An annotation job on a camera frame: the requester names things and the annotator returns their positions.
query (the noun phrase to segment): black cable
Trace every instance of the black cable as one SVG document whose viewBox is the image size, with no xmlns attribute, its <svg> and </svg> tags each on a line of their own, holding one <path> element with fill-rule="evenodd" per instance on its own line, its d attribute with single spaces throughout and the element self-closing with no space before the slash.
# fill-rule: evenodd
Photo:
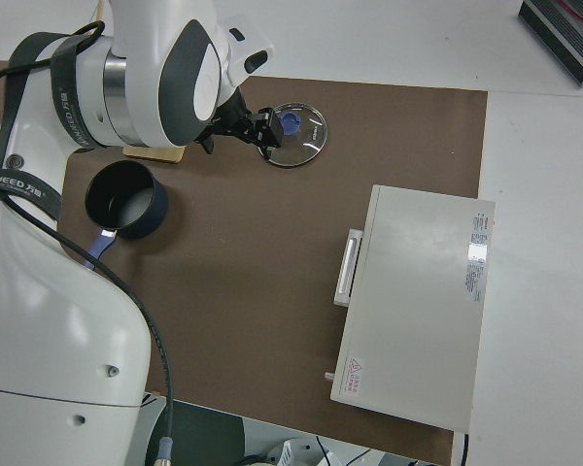
<svg viewBox="0 0 583 466">
<path fill-rule="evenodd" d="M 464 434 L 463 460 L 460 462 L 460 466 L 464 466 L 466 464 L 467 456 L 468 456 L 468 434 Z"/>
<path fill-rule="evenodd" d="M 108 277 L 114 285 L 116 285 L 121 291 L 123 291 L 138 307 L 143 319 L 147 323 L 152 336 L 154 337 L 155 344 L 157 346 L 157 350 L 159 352 L 160 358 L 162 360 L 162 368 L 164 370 L 164 381 L 166 384 L 166 437 L 172 437 L 172 430 L 173 430 L 173 384 L 172 384 L 172 374 L 171 374 L 171 367 L 168 361 L 168 354 L 166 353 L 166 346 L 162 341 L 162 337 L 159 333 L 157 326 L 154 323 L 149 311 L 143 304 L 143 302 L 134 294 L 131 290 L 129 285 L 125 283 L 119 276 L 117 276 L 108 266 L 106 266 L 103 262 L 101 262 L 96 257 L 89 254 L 86 250 L 82 249 L 80 246 L 75 244 L 69 238 L 66 238 L 62 234 L 58 233 L 57 231 L 52 230 L 47 225 L 45 225 L 41 220 L 32 216 L 27 211 L 25 211 L 22 207 L 20 207 L 13 199 L 9 197 L 8 194 L 0 191 L 0 200 L 8 206 L 13 212 L 21 216 L 26 221 L 29 221 L 34 226 L 42 230 L 44 233 L 50 235 L 55 240 L 57 240 L 61 245 L 65 248 L 68 248 L 75 252 L 77 255 L 81 256 L 82 258 L 86 259 L 88 262 L 93 264 L 97 269 Z"/>
<path fill-rule="evenodd" d="M 328 459 L 328 455 L 326 454 L 326 449 L 324 448 L 324 445 L 322 445 L 322 442 L 320 442 L 320 437 L 318 437 L 316 435 L 315 438 L 318 441 L 318 445 L 322 449 L 322 454 L 324 455 L 324 458 L 326 459 L 326 463 L 328 463 L 328 466 L 330 466 L 330 460 Z"/>
<path fill-rule="evenodd" d="M 78 36 L 81 34 L 85 34 L 88 31 L 93 31 L 90 36 L 80 42 L 76 48 L 77 53 L 82 53 L 90 46 L 92 46 L 97 39 L 99 39 L 106 28 L 106 24 L 103 21 L 95 21 L 91 24 L 87 24 L 84 27 L 81 27 L 76 32 L 72 34 L 72 36 Z M 19 73 L 25 73 L 27 71 L 36 70 L 38 68 L 44 68 L 50 66 L 51 60 L 46 58 L 44 60 L 33 61 L 32 63 L 27 63 L 25 65 L 19 66 L 10 66 L 7 68 L 3 68 L 0 70 L 0 80 L 5 76 L 9 75 L 16 75 Z"/>
<path fill-rule="evenodd" d="M 350 466 L 352 463 L 354 463 L 356 460 L 363 458 L 366 454 L 368 454 L 371 451 L 371 449 L 366 449 L 363 453 L 361 453 L 359 456 L 355 456 L 354 458 L 352 458 L 350 461 L 348 461 L 346 463 L 346 466 Z"/>
</svg>

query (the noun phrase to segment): black cup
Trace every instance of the black cup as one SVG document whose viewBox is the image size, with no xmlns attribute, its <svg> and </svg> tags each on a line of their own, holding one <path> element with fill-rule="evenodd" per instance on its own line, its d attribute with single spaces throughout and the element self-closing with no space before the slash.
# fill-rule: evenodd
<svg viewBox="0 0 583 466">
<path fill-rule="evenodd" d="M 146 166 L 122 160 L 108 165 L 93 178 L 85 205 L 89 218 L 104 230 L 136 240 L 162 224 L 168 197 Z"/>
</svg>

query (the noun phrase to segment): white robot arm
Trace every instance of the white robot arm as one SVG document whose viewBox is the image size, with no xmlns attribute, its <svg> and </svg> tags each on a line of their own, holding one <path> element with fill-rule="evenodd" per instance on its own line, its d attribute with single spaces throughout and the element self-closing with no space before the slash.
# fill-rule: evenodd
<svg viewBox="0 0 583 466">
<path fill-rule="evenodd" d="M 37 34 L 10 63 L 51 66 L 10 78 L 0 134 L 0 189 L 23 197 L 0 202 L 0 464 L 122 466 L 150 360 L 132 300 L 14 209 L 55 229 L 82 148 L 280 145 L 274 113 L 237 88 L 273 52 L 246 20 L 219 23 L 209 0 L 111 5 L 115 38 Z"/>
</svg>

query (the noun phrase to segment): blue object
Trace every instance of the blue object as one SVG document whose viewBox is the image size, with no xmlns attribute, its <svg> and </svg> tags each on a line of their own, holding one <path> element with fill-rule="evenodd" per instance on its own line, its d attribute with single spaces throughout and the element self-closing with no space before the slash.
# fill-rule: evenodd
<svg viewBox="0 0 583 466">
<path fill-rule="evenodd" d="M 99 259 L 101 254 L 115 241 L 116 235 L 116 231 L 101 230 L 101 233 L 97 235 L 97 238 L 95 238 L 95 241 L 88 249 L 88 253 L 96 259 Z M 95 266 L 88 261 L 85 262 L 85 267 L 89 270 L 95 270 Z"/>
<path fill-rule="evenodd" d="M 287 112 L 279 117 L 281 120 L 281 125 L 283 126 L 283 135 L 291 136 L 298 132 L 300 129 L 300 117 L 294 112 Z"/>
</svg>

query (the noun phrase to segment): brown mat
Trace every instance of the brown mat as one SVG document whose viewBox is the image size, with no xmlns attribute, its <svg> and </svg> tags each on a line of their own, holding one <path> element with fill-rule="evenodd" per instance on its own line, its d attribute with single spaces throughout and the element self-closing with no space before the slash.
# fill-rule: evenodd
<svg viewBox="0 0 583 466">
<path fill-rule="evenodd" d="M 280 169 L 237 140 L 179 165 L 144 162 L 167 187 L 162 226 L 107 262 L 162 329 L 176 397 L 233 414 L 448 464 L 452 433 L 329 399 L 346 310 L 332 298 L 349 228 L 375 183 L 475 197 L 486 93 L 251 78 L 249 108 L 305 102 L 328 124 L 311 163 Z M 88 246 L 92 176 L 119 150 L 72 156 L 60 229 Z M 153 353 L 149 389 L 162 391 Z"/>
</svg>

